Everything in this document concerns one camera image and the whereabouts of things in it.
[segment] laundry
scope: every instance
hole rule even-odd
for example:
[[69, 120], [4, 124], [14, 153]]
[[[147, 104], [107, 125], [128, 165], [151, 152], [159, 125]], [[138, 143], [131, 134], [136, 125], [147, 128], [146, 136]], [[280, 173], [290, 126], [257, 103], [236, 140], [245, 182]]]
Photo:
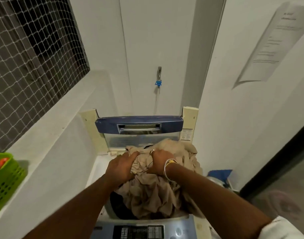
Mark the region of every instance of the laundry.
[[146, 149], [134, 146], [126, 148], [130, 154], [135, 151], [140, 151], [141, 154], [135, 159], [131, 168], [131, 172], [135, 175], [134, 179], [123, 184], [115, 192], [122, 195], [123, 203], [138, 219], [155, 218], [157, 213], [161, 213], [164, 218], [190, 213], [204, 217], [194, 201], [182, 191], [177, 183], [146, 173], [147, 169], [153, 165], [150, 151], [163, 149], [174, 154], [179, 164], [202, 175], [202, 169], [196, 160], [197, 151], [192, 144], [164, 139]]

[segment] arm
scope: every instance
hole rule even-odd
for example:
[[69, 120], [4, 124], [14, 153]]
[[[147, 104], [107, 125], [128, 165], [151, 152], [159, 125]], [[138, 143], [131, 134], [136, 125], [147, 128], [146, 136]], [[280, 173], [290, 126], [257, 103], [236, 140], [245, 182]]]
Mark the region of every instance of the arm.
[[[164, 150], [155, 150], [152, 157], [153, 166], [148, 172], [161, 176], [166, 160], [174, 159]], [[190, 195], [222, 239], [256, 239], [272, 221], [235, 193], [179, 164], [170, 163], [165, 172]]]
[[106, 173], [88, 188], [68, 201], [23, 239], [88, 239], [110, 193], [132, 179], [130, 169], [139, 152], [119, 155], [111, 160]]

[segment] left hand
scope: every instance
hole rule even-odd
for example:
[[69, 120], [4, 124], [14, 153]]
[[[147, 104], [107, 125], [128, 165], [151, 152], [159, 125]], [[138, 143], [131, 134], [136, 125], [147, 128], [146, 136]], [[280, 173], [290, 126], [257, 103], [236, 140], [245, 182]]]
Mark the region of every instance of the left hand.
[[131, 173], [131, 167], [139, 154], [140, 152], [136, 151], [129, 156], [129, 153], [126, 152], [109, 162], [105, 177], [113, 189], [134, 178], [134, 174]]

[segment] hand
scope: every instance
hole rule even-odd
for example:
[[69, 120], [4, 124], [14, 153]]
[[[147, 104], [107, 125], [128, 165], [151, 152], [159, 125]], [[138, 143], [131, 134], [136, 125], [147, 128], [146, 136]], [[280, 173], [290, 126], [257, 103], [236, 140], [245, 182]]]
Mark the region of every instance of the hand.
[[174, 155], [168, 151], [156, 149], [152, 152], [151, 156], [153, 159], [153, 166], [147, 170], [147, 173], [163, 176], [165, 162], [168, 159], [174, 159]]
[[131, 173], [131, 167], [139, 154], [140, 152], [134, 152], [129, 156], [129, 153], [126, 152], [109, 162], [105, 177], [113, 190], [134, 178], [134, 174]]

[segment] bracelet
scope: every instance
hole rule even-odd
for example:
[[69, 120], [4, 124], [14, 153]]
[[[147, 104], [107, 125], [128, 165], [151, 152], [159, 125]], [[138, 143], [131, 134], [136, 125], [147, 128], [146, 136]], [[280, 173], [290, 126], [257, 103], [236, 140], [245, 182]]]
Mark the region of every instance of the bracelet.
[[168, 159], [166, 160], [165, 164], [164, 164], [164, 169], [163, 169], [163, 174], [164, 176], [167, 178], [167, 180], [171, 181], [171, 182], [174, 182], [174, 180], [170, 180], [167, 176], [166, 176], [166, 172], [165, 172], [165, 168], [166, 166], [168, 166], [170, 163], [178, 163], [175, 159]]

